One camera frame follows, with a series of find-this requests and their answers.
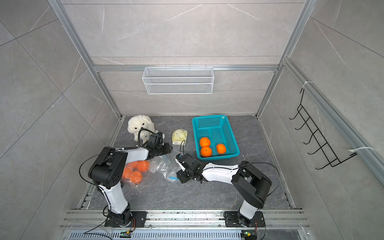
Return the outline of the orange one bag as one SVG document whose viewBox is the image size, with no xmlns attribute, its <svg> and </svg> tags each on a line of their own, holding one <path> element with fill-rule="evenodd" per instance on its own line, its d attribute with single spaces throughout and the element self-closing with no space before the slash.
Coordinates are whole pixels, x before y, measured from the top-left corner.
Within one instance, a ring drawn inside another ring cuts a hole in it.
<svg viewBox="0 0 384 240">
<path fill-rule="evenodd" d="M 203 158 L 211 157 L 212 154 L 213 154 L 213 151 L 212 151 L 212 149 L 209 146 L 204 146 L 200 150 L 200 155 Z"/>
</svg>

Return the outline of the clear zip bag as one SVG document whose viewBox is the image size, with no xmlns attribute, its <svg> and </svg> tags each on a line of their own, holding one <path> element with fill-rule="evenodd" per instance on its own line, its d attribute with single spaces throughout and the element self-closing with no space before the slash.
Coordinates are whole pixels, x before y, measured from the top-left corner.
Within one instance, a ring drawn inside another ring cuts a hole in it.
<svg viewBox="0 0 384 240">
<path fill-rule="evenodd" d="M 122 187 L 142 189 L 152 184 L 156 178 L 157 165 L 152 161 L 136 161 L 124 167 Z"/>
<path fill-rule="evenodd" d="M 181 170 L 180 166 L 175 160 L 170 159 L 169 155 L 157 156 L 150 162 L 150 171 L 152 173 L 160 173 L 167 181 L 176 182 L 179 181 L 177 178 L 177 172 Z"/>
</svg>

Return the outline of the orange two bag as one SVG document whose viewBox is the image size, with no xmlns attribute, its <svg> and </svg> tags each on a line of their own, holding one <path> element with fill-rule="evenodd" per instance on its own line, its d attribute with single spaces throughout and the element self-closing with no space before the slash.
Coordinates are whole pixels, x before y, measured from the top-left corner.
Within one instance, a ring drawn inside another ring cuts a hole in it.
<svg viewBox="0 0 384 240">
<path fill-rule="evenodd" d="M 200 139 L 200 147 L 201 148 L 209 147 L 210 145 L 211 145 L 211 141 L 209 138 L 203 137 Z"/>
</svg>

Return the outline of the orange three bag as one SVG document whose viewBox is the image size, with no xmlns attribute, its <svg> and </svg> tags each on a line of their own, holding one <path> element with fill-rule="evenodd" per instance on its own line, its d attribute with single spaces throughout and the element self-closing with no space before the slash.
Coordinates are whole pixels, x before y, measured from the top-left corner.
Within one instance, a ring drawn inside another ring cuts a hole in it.
<svg viewBox="0 0 384 240">
<path fill-rule="evenodd" d="M 219 155 L 224 155 L 227 152 L 227 148 L 224 144 L 218 144 L 216 146 L 216 151 Z"/>
</svg>

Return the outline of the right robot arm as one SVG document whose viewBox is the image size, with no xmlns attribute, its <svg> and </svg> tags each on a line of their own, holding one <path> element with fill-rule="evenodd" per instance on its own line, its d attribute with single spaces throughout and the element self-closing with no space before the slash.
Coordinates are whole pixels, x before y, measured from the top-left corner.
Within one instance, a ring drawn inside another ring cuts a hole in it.
<svg viewBox="0 0 384 240">
<path fill-rule="evenodd" d="M 177 178 L 181 183 L 220 182 L 232 185 L 243 197 L 238 211 L 225 211 L 223 217 L 227 228 L 265 227 L 265 218 L 260 211 L 264 207 L 272 180 L 257 169 L 253 163 L 242 161 L 238 165 L 225 166 L 194 159 L 189 154 L 175 157 L 180 166 Z"/>
</svg>

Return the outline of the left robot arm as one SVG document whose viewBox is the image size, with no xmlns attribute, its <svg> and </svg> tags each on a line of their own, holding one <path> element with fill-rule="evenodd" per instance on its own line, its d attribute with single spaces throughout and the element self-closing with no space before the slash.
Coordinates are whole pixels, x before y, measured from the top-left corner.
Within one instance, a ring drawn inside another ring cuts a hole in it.
<svg viewBox="0 0 384 240">
<path fill-rule="evenodd" d="M 142 132 L 151 134 L 143 145 L 121 149 L 104 147 L 100 154 L 94 156 L 96 160 L 89 169 L 91 181 L 88 183 L 96 186 L 108 203 L 106 227 L 132 228 L 138 223 L 122 191 L 121 180 L 126 164 L 167 155 L 173 150 L 172 145 L 165 143 L 163 133 L 141 128 L 138 135 Z"/>
</svg>

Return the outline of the orange in left bag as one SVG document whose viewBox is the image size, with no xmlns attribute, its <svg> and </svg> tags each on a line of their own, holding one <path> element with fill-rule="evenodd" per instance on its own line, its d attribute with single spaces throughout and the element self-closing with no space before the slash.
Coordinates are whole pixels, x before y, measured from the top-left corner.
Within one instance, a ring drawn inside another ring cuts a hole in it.
<svg viewBox="0 0 384 240">
<path fill-rule="evenodd" d="M 147 172 L 150 168 L 149 161 L 137 161 L 136 168 L 140 172 Z"/>
</svg>

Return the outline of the yellow tissue packet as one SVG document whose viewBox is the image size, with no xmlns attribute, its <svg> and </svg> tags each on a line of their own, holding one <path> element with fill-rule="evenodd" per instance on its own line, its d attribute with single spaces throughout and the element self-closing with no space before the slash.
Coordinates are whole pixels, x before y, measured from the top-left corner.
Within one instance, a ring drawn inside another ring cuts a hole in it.
<svg viewBox="0 0 384 240">
<path fill-rule="evenodd" d="M 184 129 L 177 129 L 172 134 L 172 143 L 175 146 L 181 146 L 187 141 L 188 131 Z"/>
</svg>

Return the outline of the white plush dog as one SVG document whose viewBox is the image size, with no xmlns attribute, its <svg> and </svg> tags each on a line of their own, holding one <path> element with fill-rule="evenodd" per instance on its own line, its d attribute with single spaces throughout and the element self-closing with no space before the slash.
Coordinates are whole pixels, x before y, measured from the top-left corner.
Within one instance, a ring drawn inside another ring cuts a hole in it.
<svg viewBox="0 0 384 240">
<path fill-rule="evenodd" d="M 130 134 L 134 135 L 134 141 L 142 140 L 144 143 L 149 140 L 151 135 L 148 131 L 142 131 L 139 136 L 141 128 L 147 129 L 153 133 L 157 133 L 155 130 L 155 124 L 152 122 L 149 116 L 137 115 L 129 119 L 127 130 Z"/>
</svg>

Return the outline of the teal plastic basket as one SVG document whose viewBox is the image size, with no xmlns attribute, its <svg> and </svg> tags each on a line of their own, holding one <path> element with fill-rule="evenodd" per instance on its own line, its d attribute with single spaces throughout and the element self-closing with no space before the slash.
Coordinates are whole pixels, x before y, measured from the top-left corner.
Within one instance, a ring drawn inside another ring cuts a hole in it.
<svg viewBox="0 0 384 240">
<path fill-rule="evenodd" d="M 230 125 L 229 119 L 225 115 L 201 116 L 192 119 L 197 157 L 203 161 L 218 161 L 237 157 L 240 154 L 235 135 Z M 200 140 L 208 138 L 211 142 L 210 148 L 212 155 L 203 157 L 201 155 Z M 217 145 L 223 144 L 226 152 L 217 152 Z"/>
</svg>

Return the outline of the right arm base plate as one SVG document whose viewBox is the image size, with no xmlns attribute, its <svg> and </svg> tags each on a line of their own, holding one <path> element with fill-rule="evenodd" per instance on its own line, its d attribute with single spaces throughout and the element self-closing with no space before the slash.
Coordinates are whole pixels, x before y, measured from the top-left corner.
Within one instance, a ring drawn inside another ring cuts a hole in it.
<svg viewBox="0 0 384 240">
<path fill-rule="evenodd" d="M 264 215 L 260 211 L 256 211 L 251 219 L 241 215 L 239 211 L 225 211 L 224 219 L 227 228 L 263 228 L 266 226 Z"/>
</svg>

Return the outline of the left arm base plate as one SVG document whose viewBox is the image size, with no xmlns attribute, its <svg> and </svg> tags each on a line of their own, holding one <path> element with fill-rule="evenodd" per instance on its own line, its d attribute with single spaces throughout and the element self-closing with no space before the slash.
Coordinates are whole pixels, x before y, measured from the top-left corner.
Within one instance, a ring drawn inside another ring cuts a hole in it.
<svg viewBox="0 0 384 240">
<path fill-rule="evenodd" d="M 148 212 L 146 211 L 127 211 L 122 214 L 108 213 L 105 227 L 112 228 L 128 228 L 136 227 L 143 228 L 147 219 Z"/>
</svg>

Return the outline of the aluminium rail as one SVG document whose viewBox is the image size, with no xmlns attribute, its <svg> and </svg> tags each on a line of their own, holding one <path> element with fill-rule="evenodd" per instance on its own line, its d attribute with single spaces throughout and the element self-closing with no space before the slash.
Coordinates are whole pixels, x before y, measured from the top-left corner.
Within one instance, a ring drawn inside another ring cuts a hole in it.
<svg viewBox="0 0 384 240">
<path fill-rule="evenodd" d="M 231 222 L 226 210 L 146 210 L 145 217 L 136 217 L 139 230 L 224 229 Z M 69 210 L 59 220 L 60 229 L 90 229 L 106 217 L 101 210 Z M 309 230 L 302 210 L 261 210 L 256 213 L 258 229 Z"/>
</svg>

